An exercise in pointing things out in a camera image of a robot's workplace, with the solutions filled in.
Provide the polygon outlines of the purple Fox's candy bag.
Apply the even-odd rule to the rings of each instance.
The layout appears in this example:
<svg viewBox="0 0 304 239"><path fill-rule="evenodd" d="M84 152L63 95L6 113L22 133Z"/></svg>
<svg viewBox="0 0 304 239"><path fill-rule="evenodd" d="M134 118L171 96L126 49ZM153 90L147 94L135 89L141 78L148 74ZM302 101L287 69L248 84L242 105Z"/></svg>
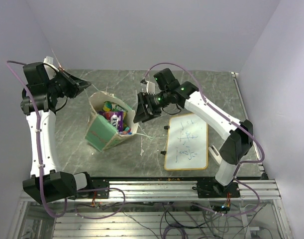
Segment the purple Fox's candy bag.
<svg viewBox="0 0 304 239"><path fill-rule="evenodd" d="M116 112L105 112L99 111L99 115L103 116L114 128L117 129L118 132L122 132L124 128L124 119L126 113L123 111L116 111Z"/></svg>

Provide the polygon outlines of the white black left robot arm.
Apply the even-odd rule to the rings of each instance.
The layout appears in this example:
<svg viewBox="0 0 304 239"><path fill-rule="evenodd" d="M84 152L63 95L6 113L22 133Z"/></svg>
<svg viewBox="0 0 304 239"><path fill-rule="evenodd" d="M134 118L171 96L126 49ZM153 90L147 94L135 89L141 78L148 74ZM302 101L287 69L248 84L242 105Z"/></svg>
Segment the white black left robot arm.
<svg viewBox="0 0 304 239"><path fill-rule="evenodd" d="M22 183L24 192L40 204L76 198L77 193L90 197L94 185L89 182L89 174L63 172L59 165L55 123L59 98L74 99L91 82L46 62L25 64L23 72L27 85L20 106L29 125L32 146L30 178Z"/></svg>

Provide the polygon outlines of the green snack packet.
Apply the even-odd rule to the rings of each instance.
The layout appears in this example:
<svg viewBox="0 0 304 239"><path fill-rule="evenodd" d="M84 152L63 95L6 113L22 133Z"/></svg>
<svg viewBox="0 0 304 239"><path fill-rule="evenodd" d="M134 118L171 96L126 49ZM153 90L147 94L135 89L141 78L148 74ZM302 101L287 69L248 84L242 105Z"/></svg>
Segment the green snack packet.
<svg viewBox="0 0 304 239"><path fill-rule="evenodd" d="M128 113L128 110L125 109L125 108L123 108L123 107L121 107L120 105L114 105L114 106L112 107L112 110L111 110L111 111L112 111L112 112L122 112L123 118L125 118L126 115L127 115L127 113Z"/></svg>

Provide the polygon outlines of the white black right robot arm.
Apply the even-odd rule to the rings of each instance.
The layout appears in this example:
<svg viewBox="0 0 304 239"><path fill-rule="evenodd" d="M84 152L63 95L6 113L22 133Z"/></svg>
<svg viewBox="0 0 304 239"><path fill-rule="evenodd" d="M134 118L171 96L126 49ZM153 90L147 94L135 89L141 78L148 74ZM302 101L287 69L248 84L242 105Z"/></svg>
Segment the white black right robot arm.
<svg viewBox="0 0 304 239"><path fill-rule="evenodd" d="M141 80L145 91L137 95L134 123L159 117L170 104L186 109L208 123L224 140L219 149L222 162L211 188L216 196L223 197L229 192L229 184L237 174L242 157L253 146L252 122L247 119L241 121L219 108L204 96L198 82L179 83L169 68L157 72L153 77L160 92L155 93L152 82Z"/></svg>

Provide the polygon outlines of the green white paper bag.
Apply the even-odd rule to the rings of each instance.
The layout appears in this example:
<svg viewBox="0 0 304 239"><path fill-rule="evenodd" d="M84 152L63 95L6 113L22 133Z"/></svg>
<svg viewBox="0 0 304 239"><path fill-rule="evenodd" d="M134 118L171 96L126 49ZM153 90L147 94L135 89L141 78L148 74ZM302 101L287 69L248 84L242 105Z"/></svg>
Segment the green white paper bag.
<svg viewBox="0 0 304 239"><path fill-rule="evenodd" d="M105 101L110 101L113 106L120 105L128 110L123 124L124 128L131 128L131 135L120 135L116 128L114 128L103 116L98 114L99 111L103 111L102 108ZM98 151L105 151L113 148L118 144L133 138L134 135L137 134L139 124L133 122L135 110L114 94L97 91L89 97L89 103L91 111L85 140Z"/></svg>

